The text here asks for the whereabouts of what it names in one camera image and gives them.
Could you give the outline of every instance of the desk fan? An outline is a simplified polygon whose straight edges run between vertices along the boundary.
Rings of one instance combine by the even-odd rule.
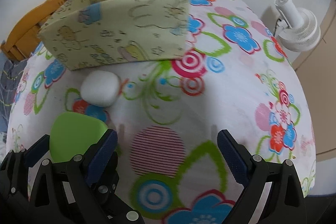
[[[293,52],[314,48],[321,38],[316,16],[304,8],[296,8],[292,0],[275,0],[275,6],[287,25],[279,33],[282,45]]]

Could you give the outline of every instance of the yellow box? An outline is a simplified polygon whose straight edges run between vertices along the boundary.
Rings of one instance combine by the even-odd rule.
[[[39,38],[70,70],[181,58],[188,0],[68,0]]]

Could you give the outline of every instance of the green lid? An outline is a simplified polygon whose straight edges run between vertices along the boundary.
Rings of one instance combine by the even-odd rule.
[[[53,162],[64,162],[77,154],[83,155],[107,129],[107,125],[96,118],[76,112],[62,113],[50,132],[49,150]]]

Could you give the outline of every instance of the white sponge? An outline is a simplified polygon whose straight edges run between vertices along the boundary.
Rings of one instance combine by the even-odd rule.
[[[117,98],[119,88],[120,81],[117,75],[109,71],[95,70],[82,83],[81,96],[92,105],[108,107]]]

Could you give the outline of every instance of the floral bedsheet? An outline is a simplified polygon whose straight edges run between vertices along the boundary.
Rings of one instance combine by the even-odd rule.
[[[7,152],[29,148],[62,112],[97,117],[118,132],[117,194],[146,223],[214,224],[224,220],[242,190],[216,145],[217,133],[228,129],[251,154],[273,162],[291,159],[307,195],[315,181],[310,113],[272,33],[241,0],[190,0],[188,29],[181,60],[68,71],[39,45],[11,109]],[[178,27],[170,31],[182,35]],[[160,45],[153,52],[160,55]],[[94,69],[121,79],[110,108],[80,97],[80,85]],[[38,167],[30,170],[29,190]]]

